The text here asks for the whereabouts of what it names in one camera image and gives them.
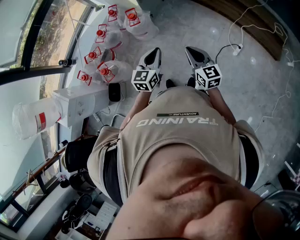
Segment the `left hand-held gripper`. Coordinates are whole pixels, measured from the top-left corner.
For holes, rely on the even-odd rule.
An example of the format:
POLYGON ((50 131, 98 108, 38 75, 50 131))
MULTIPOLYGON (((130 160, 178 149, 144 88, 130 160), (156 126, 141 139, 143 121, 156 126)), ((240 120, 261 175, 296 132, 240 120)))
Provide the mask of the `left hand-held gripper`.
POLYGON ((139 60, 139 67, 133 70, 131 83, 136 91, 152 92, 160 84, 161 50, 159 47, 147 51, 139 60))

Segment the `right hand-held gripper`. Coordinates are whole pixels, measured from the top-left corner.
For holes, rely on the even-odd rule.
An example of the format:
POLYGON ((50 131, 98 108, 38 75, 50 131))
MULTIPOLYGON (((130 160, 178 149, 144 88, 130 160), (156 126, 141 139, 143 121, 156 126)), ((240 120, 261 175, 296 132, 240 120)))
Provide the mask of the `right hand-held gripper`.
POLYGON ((220 68, 204 50, 196 47, 186 47, 186 56, 191 67, 195 69, 196 89, 210 90, 221 84, 222 73, 220 68), (198 66, 198 61, 203 61, 203 63, 198 66))

